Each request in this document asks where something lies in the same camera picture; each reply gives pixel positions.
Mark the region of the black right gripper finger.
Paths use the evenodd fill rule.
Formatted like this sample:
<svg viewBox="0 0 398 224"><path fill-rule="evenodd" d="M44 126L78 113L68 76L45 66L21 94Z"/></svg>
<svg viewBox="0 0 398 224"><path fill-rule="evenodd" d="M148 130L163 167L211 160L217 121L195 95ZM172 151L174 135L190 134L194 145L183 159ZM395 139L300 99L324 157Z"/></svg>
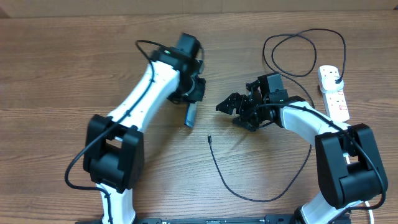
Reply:
<svg viewBox="0 0 398 224"><path fill-rule="evenodd" d="M255 132L259 128L259 123L257 121L251 121L244 116L233 118L232 123L250 132Z"/></svg>
<svg viewBox="0 0 398 224"><path fill-rule="evenodd" d="M242 109L246 104L246 96L239 93L232 93L216 106L216 110L232 115L235 111L236 114L241 114Z"/></svg>

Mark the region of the smartphone with lit screen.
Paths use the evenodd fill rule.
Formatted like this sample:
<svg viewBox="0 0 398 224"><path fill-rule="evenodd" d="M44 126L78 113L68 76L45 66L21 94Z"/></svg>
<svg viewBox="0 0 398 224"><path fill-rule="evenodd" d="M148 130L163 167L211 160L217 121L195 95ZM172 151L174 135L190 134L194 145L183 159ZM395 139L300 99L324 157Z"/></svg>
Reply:
<svg viewBox="0 0 398 224"><path fill-rule="evenodd" d="M197 103L190 103L187 106L184 125L188 126L189 128L193 128L195 124L196 113L197 113Z"/></svg>

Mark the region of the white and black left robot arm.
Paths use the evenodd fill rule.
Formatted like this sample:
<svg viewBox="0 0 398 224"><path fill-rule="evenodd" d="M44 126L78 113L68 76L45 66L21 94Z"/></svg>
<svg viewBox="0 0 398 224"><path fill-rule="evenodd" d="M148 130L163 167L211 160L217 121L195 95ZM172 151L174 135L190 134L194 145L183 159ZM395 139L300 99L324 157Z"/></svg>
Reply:
<svg viewBox="0 0 398 224"><path fill-rule="evenodd" d="M102 197L98 223L134 223L134 184L144 168L144 132L165 100L186 104L184 124L193 127L197 103L205 93L204 50L193 35L182 33L176 46L159 48L147 56L141 80L107 116L94 115L88 123L83 170Z"/></svg>

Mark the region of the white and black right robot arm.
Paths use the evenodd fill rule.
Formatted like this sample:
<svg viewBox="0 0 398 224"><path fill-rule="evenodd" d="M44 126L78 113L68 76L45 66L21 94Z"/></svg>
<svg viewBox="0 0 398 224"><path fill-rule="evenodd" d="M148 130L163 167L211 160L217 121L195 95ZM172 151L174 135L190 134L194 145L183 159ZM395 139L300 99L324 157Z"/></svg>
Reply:
<svg viewBox="0 0 398 224"><path fill-rule="evenodd" d="M350 223L362 203L386 200L387 176L372 129L333 121L299 96L289 96L279 73L247 83L248 95L232 93L216 110L236 113L233 123L256 131L269 124L292 131L316 149L319 193L291 215L267 215L266 223Z"/></svg>

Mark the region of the white charger plug adapter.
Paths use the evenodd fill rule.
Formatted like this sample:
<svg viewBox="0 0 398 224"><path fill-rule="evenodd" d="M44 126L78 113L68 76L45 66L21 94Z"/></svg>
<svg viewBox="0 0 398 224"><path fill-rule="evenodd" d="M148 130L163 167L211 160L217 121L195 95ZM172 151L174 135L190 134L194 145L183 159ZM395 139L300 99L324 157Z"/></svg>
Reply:
<svg viewBox="0 0 398 224"><path fill-rule="evenodd" d="M344 81L336 82L335 77L321 77L320 91L324 94L334 93L344 88Z"/></svg>

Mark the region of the white power strip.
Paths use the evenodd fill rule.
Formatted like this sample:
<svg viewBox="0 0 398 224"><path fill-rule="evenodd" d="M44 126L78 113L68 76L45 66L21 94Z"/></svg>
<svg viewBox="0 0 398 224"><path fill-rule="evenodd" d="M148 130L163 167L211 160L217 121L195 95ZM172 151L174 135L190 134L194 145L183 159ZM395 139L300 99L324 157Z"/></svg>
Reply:
<svg viewBox="0 0 398 224"><path fill-rule="evenodd" d="M319 86L321 77L335 77L336 81L340 78L338 69L331 65L322 65L317 73ZM350 119L343 89L334 93L322 93L322 96L326 115L332 121L345 122Z"/></svg>

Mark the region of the brown cardboard backdrop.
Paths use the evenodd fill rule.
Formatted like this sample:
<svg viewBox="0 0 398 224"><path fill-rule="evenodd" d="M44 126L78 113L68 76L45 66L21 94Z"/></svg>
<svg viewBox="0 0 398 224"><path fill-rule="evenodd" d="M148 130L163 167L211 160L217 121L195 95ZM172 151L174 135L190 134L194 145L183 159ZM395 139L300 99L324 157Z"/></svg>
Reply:
<svg viewBox="0 0 398 224"><path fill-rule="evenodd" d="M397 0L1 0L2 18L391 10Z"/></svg>

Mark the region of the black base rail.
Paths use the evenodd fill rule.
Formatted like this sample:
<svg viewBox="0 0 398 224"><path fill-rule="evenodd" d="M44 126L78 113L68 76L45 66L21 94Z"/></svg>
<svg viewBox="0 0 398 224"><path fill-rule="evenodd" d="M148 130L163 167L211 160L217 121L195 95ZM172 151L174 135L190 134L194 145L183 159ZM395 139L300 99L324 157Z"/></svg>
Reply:
<svg viewBox="0 0 398 224"><path fill-rule="evenodd" d="M266 215L252 218L173 219L137 218L133 224L300 224L293 215Z"/></svg>

